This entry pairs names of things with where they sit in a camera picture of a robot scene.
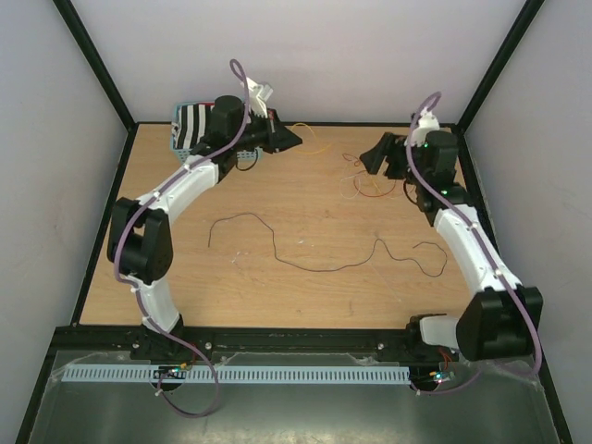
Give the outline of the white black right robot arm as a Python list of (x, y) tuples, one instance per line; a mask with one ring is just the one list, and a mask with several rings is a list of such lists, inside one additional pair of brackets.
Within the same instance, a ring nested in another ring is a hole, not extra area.
[(542, 295), (508, 269), (482, 229), (469, 193), (455, 179), (458, 153), (455, 135), (433, 130), (410, 152), (402, 136), (386, 132), (360, 156), (367, 173), (375, 175), (384, 167), (388, 179), (415, 186), (417, 207), (448, 244), (472, 294), (460, 317), (412, 317), (404, 348), (416, 360), (424, 360), (437, 346), (472, 362), (537, 357)]

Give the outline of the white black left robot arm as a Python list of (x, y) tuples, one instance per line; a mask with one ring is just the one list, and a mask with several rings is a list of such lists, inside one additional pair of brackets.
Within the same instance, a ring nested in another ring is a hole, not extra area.
[(212, 103), (181, 104), (173, 122), (174, 150), (187, 155), (181, 167), (154, 190), (116, 201), (111, 215), (107, 258), (116, 279), (131, 285), (143, 324), (155, 331), (152, 347), (167, 359), (185, 345), (176, 330), (181, 315), (167, 282), (173, 261), (171, 227), (204, 192), (238, 164), (238, 154), (277, 154), (302, 144), (276, 110), (257, 115), (232, 95)]

